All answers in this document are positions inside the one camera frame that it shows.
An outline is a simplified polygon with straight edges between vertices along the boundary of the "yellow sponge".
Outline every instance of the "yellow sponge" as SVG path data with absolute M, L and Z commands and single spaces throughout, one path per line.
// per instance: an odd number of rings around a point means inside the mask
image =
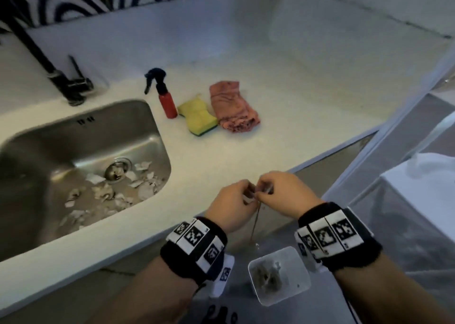
M 185 117 L 188 129 L 196 136 L 201 136 L 218 125 L 218 120 L 208 113 L 207 104 L 199 95 L 177 107 L 177 112 Z

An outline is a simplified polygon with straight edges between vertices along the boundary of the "black spray nozzle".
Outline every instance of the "black spray nozzle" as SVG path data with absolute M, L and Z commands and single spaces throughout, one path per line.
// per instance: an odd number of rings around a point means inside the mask
M 145 75 L 147 86 L 145 87 L 145 94 L 148 94 L 150 91 L 151 83 L 153 79 L 156 80 L 156 90 L 158 94 L 165 95 L 168 92 L 166 85 L 164 84 L 164 78 L 166 77 L 166 72 L 162 68 L 153 68 L 149 70 Z

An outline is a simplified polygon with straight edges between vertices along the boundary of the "wristband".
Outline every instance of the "wristband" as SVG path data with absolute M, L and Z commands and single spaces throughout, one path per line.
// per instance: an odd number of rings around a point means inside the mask
M 228 238 L 217 224 L 193 218 L 178 225 L 166 240 L 160 255 L 176 275 L 191 278 L 197 285 L 218 277 Z
M 331 272 L 373 263 L 382 251 L 371 230 L 352 212 L 322 203 L 299 218 L 296 240 Z

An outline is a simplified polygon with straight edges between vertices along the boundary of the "clear plastic container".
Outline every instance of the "clear plastic container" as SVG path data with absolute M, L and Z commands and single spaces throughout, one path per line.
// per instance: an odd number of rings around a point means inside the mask
M 297 250 L 291 246 L 254 259 L 248 264 L 259 302 L 270 306 L 311 287 L 311 280 Z

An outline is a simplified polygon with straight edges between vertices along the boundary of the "sink drain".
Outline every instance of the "sink drain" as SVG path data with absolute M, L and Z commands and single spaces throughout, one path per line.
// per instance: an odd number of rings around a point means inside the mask
M 104 172 L 104 177 L 110 183 L 116 183 L 125 178 L 125 173 L 132 169 L 132 163 L 125 157 L 118 157 Z

